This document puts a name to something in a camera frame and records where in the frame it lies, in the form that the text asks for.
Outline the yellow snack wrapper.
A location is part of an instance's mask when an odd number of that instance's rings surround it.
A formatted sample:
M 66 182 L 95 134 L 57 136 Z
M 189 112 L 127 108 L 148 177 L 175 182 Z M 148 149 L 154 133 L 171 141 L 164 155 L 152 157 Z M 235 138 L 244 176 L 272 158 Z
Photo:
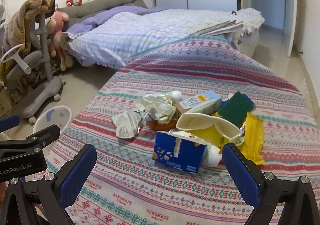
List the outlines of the yellow snack wrapper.
M 245 121 L 245 137 L 238 146 L 241 153 L 256 165 L 263 165 L 265 160 L 261 154 L 264 144 L 264 124 L 261 119 L 247 112 Z

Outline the yellow crushed paper cup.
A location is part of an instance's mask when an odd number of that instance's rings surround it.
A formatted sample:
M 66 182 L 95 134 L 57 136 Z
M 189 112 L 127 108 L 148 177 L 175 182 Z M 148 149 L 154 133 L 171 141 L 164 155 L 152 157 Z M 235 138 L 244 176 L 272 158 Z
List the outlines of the yellow crushed paper cup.
M 240 146 L 244 143 L 245 130 L 228 120 L 202 113 L 184 113 L 176 123 L 176 129 L 189 132 L 204 141 L 222 148 L 227 143 Z

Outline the blue snack box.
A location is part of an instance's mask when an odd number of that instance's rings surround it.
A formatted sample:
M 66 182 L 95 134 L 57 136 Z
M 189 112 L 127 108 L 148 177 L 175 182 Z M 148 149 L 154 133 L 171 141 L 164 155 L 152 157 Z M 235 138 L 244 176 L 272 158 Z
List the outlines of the blue snack box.
M 195 174 L 202 164 L 207 143 L 198 138 L 158 131 L 152 159 L 160 164 Z

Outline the light blue milk carton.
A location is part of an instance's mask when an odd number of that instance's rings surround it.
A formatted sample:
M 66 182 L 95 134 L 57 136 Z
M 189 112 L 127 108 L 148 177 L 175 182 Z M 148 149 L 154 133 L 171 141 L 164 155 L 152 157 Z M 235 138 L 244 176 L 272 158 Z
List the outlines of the light blue milk carton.
M 179 102 L 181 109 L 189 113 L 211 114 L 216 112 L 222 103 L 222 98 L 213 90 L 207 90 L 196 96 Z

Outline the white paper wrapper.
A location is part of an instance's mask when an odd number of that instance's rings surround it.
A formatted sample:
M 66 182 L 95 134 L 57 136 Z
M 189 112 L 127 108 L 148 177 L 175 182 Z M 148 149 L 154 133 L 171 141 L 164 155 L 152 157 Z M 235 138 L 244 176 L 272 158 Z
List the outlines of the white paper wrapper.
M 116 136 L 121 139 L 131 139 L 139 133 L 142 126 L 140 113 L 130 109 L 112 117 L 116 127 Z

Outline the orange peel scrap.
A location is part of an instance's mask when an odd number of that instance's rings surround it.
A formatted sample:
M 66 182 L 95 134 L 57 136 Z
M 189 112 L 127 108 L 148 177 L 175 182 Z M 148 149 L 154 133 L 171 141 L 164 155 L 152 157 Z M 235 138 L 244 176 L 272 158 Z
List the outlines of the orange peel scrap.
M 157 120 L 152 120 L 148 123 L 153 131 L 170 131 L 176 128 L 177 120 L 171 120 L 167 124 L 161 124 Z

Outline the pale green paper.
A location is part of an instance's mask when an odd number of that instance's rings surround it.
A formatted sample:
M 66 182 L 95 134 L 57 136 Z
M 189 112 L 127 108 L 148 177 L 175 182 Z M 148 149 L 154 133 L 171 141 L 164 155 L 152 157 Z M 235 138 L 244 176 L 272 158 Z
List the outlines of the pale green paper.
M 159 124 L 167 124 L 176 113 L 175 98 L 171 93 L 147 94 L 136 102 L 143 118 L 150 117 Z

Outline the white trash bin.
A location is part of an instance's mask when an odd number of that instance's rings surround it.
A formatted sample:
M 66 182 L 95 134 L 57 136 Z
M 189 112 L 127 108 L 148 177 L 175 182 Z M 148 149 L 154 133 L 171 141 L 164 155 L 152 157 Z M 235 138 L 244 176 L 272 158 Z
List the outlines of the white trash bin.
M 72 121 L 72 111 L 68 106 L 55 106 L 37 118 L 33 127 L 33 133 L 36 133 L 50 125 L 57 125 L 62 134 Z

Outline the green yellow scrub sponge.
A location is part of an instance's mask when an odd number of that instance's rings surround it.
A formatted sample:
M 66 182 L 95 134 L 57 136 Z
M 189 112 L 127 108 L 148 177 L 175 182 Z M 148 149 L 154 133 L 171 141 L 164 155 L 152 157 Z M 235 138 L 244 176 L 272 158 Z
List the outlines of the green yellow scrub sponge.
M 245 121 L 247 112 L 251 112 L 254 109 L 255 104 L 247 95 L 236 92 L 228 101 L 222 104 L 215 116 L 239 127 Z

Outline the brown fuzzy blanket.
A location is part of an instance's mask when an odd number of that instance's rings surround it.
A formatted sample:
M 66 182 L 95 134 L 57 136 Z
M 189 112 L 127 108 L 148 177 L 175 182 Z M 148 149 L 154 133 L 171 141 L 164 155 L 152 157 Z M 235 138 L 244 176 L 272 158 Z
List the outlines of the brown fuzzy blanket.
M 20 51 L 15 51 L 15 55 L 20 55 L 24 59 L 31 48 L 31 27 L 34 23 L 39 23 L 39 31 L 35 35 L 40 35 L 41 50 L 43 53 L 43 63 L 47 78 L 53 78 L 50 65 L 50 55 L 48 53 L 48 43 L 46 34 L 45 19 L 55 12 L 55 0 L 27 0 L 20 9 L 7 21 L 7 27 L 3 35 L 3 45 L 1 46 L 1 81 L 6 79 L 6 75 L 17 63 L 10 62 L 11 58 L 5 57 L 10 53 L 10 49 L 20 47 Z

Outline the pink plush monkey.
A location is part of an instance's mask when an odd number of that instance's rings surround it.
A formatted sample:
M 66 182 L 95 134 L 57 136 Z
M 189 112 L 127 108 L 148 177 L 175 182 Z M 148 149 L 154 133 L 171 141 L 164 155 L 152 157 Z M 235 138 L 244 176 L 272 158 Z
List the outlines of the pink plush monkey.
M 47 35 L 51 40 L 49 44 L 50 55 L 52 57 L 56 57 L 56 55 L 59 56 L 60 69 L 63 72 L 73 66 L 73 59 L 68 51 L 61 46 L 60 40 L 63 27 L 68 21 L 69 16 L 65 12 L 56 11 L 46 24 Z

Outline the grey bed headboard cushion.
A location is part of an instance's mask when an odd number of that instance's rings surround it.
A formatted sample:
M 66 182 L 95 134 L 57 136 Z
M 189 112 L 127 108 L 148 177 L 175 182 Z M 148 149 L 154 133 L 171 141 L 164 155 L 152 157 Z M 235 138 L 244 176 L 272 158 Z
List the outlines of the grey bed headboard cushion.
M 92 0 L 73 7 L 58 8 L 60 12 L 65 12 L 69 18 L 82 18 L 95 12 L 112 9 L 122 5 L 135 5 L 147 8 L 143 0 Z

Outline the purple bed sheet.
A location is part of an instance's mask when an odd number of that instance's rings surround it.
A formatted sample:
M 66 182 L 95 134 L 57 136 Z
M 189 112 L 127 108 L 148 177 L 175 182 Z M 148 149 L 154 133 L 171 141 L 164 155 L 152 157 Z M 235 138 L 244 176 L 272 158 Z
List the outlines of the purple bed sheet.
M 146 14 L 151 14 L 154 12 L 160 12 L 164 10 L 166 10 L 166 8 L 153 7 L 149 9 L 149 8 L 143 8 L 138 6 L 122 5 L 119 7 L 114 7 L 109 10 L 100 11 L 94 16 L 89 16 L 88 18 L 82 20 L 80 23 L 73 24 L 71 27 L 69 27 L 66 30 L 66 33 L 73 34 L 73 35 L 87 33 L 99 27 L 100 25 L 104 24 L 109 19 L 111 19 L 114 15 L 119 14 L 121 12 L 130 12 L 137 15 L 146 15 Z

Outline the blue checked quilt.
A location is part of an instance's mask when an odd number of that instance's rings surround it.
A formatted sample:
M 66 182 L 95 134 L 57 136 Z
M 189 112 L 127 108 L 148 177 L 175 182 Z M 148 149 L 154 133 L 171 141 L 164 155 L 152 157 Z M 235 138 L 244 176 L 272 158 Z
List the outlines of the blue checked quilt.
M 251 34 L 264 23 L 261 12 L 166 9 L 146 15 L 121 12 L 84 34 L 62 33 L 61 46 L 85 67 L 93 64 L 123 68 L 132 55 L 189 36 L 191 26 L 237 20 L 243 27 L 237 36 Z

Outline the red white plush toy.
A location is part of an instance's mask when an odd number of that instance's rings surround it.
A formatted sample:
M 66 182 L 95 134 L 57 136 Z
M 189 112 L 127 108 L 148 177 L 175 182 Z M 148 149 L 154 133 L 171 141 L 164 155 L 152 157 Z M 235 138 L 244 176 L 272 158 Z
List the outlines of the red white plush toy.
M 80 6 L 82 5 L 82 0 L 66 0 L 66 5 L 68 7 Z

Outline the white door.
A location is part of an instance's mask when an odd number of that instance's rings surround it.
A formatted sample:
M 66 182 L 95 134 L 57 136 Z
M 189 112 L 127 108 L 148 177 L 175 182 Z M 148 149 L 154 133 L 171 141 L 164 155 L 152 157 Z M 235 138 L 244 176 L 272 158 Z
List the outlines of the white door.
M 283 44 L 287 57 L 290 57 L 293 49 L 297 23 L 298 0 L 285 0 L 285 23 Z

